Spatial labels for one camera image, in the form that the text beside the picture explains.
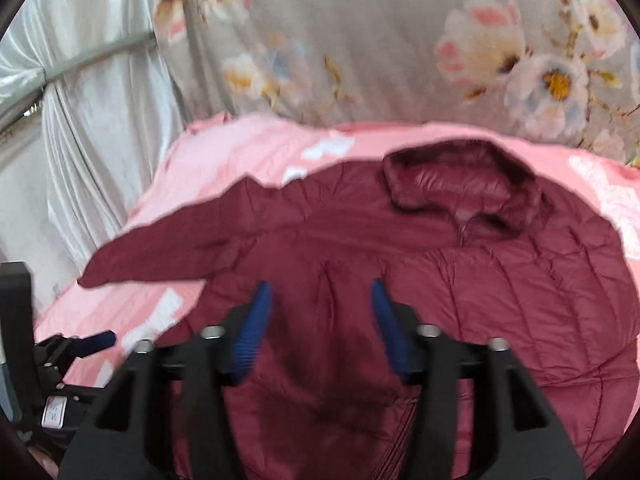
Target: maroon puffer jacket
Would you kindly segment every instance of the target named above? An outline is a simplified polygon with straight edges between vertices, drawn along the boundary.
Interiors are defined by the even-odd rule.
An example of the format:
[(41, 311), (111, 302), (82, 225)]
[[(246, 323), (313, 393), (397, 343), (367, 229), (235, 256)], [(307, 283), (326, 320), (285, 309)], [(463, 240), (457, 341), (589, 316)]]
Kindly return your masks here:
[[(378, 277), (454, 338), (507, 338), (588, 472), (622, 435), (638, 388), (639, 305), (620, 238), (485, 141), (345, 162), (283, 189), (244, 178), (105, 245), (79, 283), (206, 278), (197, 307), (161, 338), (173, 344), (270, 282), (255, 370), (225, 394), (248, 474), (357, 480), (397, 474), (416, 402), (372, 318)], [(469, 452), (468, 393), (456, 475)]]

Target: jacket sleeve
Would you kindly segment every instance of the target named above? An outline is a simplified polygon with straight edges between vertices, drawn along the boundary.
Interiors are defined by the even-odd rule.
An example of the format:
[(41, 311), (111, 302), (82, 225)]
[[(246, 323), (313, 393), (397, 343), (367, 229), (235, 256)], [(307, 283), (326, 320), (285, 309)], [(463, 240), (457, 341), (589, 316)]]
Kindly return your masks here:
[(332, 200), (344, 163), (287, 186), (236, 182), (217, 199), (185, 206), (98, 249), (79, 285), (160, 282), (210, 276), (233, 266), (260, 233), (304, 222)]

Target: floral fabric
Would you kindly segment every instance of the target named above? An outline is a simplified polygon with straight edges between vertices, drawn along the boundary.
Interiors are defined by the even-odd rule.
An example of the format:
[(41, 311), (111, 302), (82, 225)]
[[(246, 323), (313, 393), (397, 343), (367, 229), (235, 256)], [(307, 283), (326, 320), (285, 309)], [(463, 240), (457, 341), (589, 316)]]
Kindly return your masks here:
[(192, 118), (455, 121), (640, 166), (640, 41), (615, 0), (156, 0)]

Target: pink flower print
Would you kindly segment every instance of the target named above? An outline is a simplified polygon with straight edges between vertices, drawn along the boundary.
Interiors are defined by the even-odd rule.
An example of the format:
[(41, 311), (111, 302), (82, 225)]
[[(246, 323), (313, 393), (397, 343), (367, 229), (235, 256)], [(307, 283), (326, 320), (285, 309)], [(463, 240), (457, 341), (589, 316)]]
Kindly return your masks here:
[(158, 0), (154, 11), (154, 30), (158, 40), (177, 43), (187, 36), (182, 0)]
[(525, 56), (526, 42), (515, 0), (469, 0), (452, 10), (435, 55), (438, 69), (454, 84), (495, 88)]

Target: blue gripper pad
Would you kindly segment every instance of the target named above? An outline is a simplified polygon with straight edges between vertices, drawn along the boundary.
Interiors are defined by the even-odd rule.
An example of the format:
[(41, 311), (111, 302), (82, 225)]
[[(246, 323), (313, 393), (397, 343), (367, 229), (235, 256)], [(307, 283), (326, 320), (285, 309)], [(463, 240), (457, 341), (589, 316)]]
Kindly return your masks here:
[(239, 383), (254, 365), (271, 310), (271, 287), (261, 282), (250, 304), (249, 314), (231, 349), (231, 374)]
[(87, 357), (111, 348), (115, 344), (116, 335), (111, 330), (107, 330), (84, 339), (76, 339), (72, 348), (72, 355), (79, 358)]
[(371, 306), (373, 314), (378, 322), (378, 328), (382, 333), (385, 344), (386, 357), (393, 372), (404, 383), (408, 380), (409, 370), (409, 345), (396, 316), (393, 306), (386, 295), (385, 288), (380, 280), (374, 280), (371, 285)]

